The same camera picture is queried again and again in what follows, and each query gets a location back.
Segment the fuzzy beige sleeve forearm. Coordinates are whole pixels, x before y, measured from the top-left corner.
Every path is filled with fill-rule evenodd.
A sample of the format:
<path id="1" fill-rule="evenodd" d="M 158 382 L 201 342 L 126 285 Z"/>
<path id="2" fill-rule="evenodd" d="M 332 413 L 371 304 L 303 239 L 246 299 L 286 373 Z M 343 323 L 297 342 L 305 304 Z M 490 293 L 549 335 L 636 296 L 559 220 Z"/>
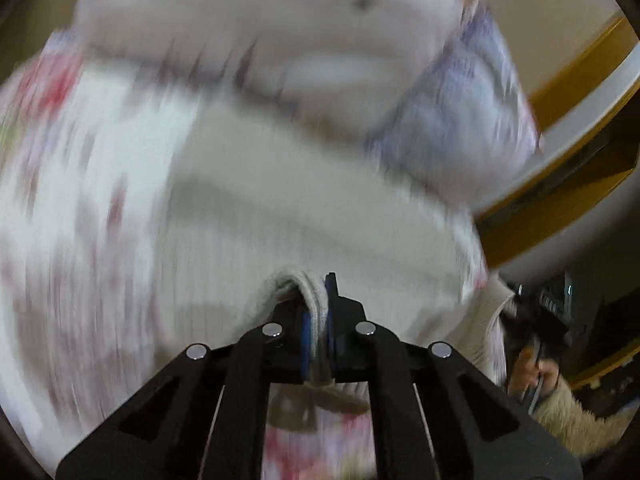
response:
<path id="1" fill-rule="evenodd" d="M 533 419 L 578 458 L 589 458 L 612 448 L 623 437 L 638 408 L 597 418 L 585 411 L 563 377 L 554 391 L 538 404 Z"/>

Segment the right hand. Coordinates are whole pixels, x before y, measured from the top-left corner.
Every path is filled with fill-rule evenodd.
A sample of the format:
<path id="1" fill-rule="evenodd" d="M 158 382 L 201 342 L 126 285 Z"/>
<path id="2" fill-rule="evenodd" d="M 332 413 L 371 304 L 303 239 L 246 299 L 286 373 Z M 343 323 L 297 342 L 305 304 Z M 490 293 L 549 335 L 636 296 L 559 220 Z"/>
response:
<path id="1" fill-rule="evenodd" d="M 532 412 L 554 393 L 559 379 L 558 363 L 552 359 L 544 359 L 541 356 L 541 343 L 533 342 L 525 346 L 518 355 L 506 383 L 506 392 L 521 403 L 531 396 L 526 406 Z"/>

